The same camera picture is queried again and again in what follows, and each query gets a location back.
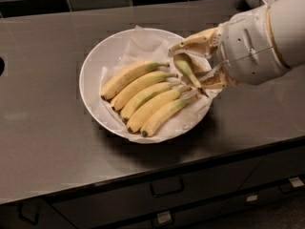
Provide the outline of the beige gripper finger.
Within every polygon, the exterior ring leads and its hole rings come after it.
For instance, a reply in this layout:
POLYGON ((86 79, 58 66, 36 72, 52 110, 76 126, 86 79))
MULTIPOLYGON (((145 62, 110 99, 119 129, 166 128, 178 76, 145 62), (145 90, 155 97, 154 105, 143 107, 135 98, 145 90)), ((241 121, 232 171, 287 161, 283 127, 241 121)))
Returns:
POLYGON ((220 42, 220 28, 211 28, 192 34, 175 45, 168 51, 169 57, 180 53, 187 53, 204 58, 211 58, 216 52, 220 42))
POLYGON ((226 73, 221 64, 206 72, 199 78, 199 82, 204 89, 224 89, 237 85, 237 82, 226 73))

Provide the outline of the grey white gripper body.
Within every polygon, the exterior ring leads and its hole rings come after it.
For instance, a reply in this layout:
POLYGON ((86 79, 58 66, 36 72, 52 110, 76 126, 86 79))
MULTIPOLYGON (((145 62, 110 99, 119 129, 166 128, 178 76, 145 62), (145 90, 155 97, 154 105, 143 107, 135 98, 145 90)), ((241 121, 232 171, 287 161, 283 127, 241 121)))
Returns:
POLYGON ((224 23, 217 56, 225 73, 238 83, 260 85, 290 69, 276 47, 267 6, 238 13, 224 23))

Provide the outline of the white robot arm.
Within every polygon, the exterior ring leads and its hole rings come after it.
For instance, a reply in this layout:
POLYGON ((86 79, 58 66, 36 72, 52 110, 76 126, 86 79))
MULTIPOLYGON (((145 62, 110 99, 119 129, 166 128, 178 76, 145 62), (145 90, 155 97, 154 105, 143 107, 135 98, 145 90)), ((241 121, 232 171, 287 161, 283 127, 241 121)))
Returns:
POLYGON ((273 0, 193 34, 169 55, 216 55, 229 79, 259 85, 305 64, 305 0, 273 0))

